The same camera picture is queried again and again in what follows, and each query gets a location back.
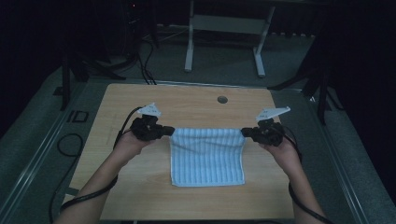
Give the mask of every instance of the blue striped fabric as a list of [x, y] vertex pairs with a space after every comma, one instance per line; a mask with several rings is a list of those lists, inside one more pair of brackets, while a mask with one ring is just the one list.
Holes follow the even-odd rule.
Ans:
[[176, 129], [171, 136], [172, 184], [210, 187], [245, 184], [239, 129]]

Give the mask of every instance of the hand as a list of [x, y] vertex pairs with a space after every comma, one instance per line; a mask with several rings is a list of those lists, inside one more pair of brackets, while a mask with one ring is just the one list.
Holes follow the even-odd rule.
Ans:
[[111, 158], [114, 158], [116, 162], [119, 162], [121, 166], [124, 166], [133, 157], [139, 155], [143, 147], [146, 147], [153, 142], [155, 142], [155, 140], [147, 142], [139, 140], [130, 130], [127, 130], [114, 147], [110, 156]]
[[291, 176], [295, 172], [302, 170], [299, 156], [294, 145], [285, 137], [278, 147], [259, 144], [260, 147], [270, 152], [276, 163], [283, 169], [286, 175]]

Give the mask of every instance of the wooden tabletop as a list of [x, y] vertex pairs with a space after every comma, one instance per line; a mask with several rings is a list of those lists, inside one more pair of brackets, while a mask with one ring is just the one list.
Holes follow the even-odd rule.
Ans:
[[[218, 102], [219, 96], [228, 99]], [[111, 84], [100, 105], [70, 188], [81, 189], [111, 152], [128, 114], [155, 103], [158, 123], [175, 128], [256, 127], [264, 107], [275, 107], [264, 89]], [[243, 150], [246, 184], [180, 188], [171, 184], [169, 138], [164, 136], [130, 161], [110, 191], [101, 219], [261, 219], [292, 218], [289, 180], [271, 154], [250, 138]]]

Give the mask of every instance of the white metal frame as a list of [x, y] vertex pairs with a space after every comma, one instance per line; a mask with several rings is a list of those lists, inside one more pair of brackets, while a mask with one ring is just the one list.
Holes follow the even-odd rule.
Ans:
[[267, 37], [271, 19], [274, 15], [275, 7], [270, 7], [266, 20], [218, 17], [206, 15], [194, 15], [194, 1], [190, 0], [190, 25], [189, 25], [189, 45], [187, 46], [186, 63], [184, 70], [192, 70], [192, 55], [194, 53], [194, 44], [192, 41], [195, 30], [233, 32], [242, 34], [261, 35], [260, 43], [253, 48], [253, 55], [256, 62], [257, 73], [259, 77], [265, 77], [264, 66], [262, 65], [262, 46]]

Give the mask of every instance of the white tag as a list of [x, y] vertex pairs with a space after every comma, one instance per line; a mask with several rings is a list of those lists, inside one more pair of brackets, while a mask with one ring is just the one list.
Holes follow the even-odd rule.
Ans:
[[151, 115], [155, 117], [159, 117], [161, 115], [161, 111], [155, 106], [155, 103], [151, 105], [146, 105], [143, 108], [137, 110], [137, 113], [144, 114], [144, 115]]
[[271, 119], [273, 117], [276, 117], [278, 115], [284, 114], [289, 111], [290, 111], [290, 107], [288, 106], [282, 108], [270, 108], [270, 109], [264, 108], [264, 110], [259, 114], [259, 116], [256, 117], [256, 120], [259, 121], [263, 119]]

